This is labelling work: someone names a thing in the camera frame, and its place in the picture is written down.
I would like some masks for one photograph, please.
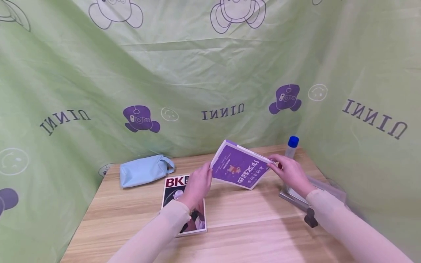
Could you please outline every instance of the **green fabric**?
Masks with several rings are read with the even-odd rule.
[[[112,163],[294,134],[421,261],[421,2],[240,1],[0,0],[0,262],[59,261]]]

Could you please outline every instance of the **beige sleeve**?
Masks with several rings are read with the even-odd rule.
[[[108,263],[152,263],[190,220],[188,207],[172,200],[125,243]]]
[[[306,198],[318,223],[362,263],[412,262],[402,251],[349,211],[330,193],[317,189]]]

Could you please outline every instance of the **blue bag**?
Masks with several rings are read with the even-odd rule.
[[[123,163],[120,186],[127,188],[150,183],[174,172],[175,168],[173,161],[162,154]]]

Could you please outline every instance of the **person's right hand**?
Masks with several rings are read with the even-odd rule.
[[[178,199],[192,211],[208,194],[212,184],[212,169],[210,162],[195,170],[187,181],[183,195]]]
[[[270,160],[276,160],[282,165],[282,169],[273,163],[268,166],[287,184],[294,189],[301,197],[306,198],[307,195],[317,188],[310,183],[301,165],[288,157],[273,154],[268,156]]]

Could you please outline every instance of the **purple book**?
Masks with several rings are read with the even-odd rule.
[[[234,142],[224,140],[215,154],[210,167],[212,177],[252,190],[269,170],[269,159]]]

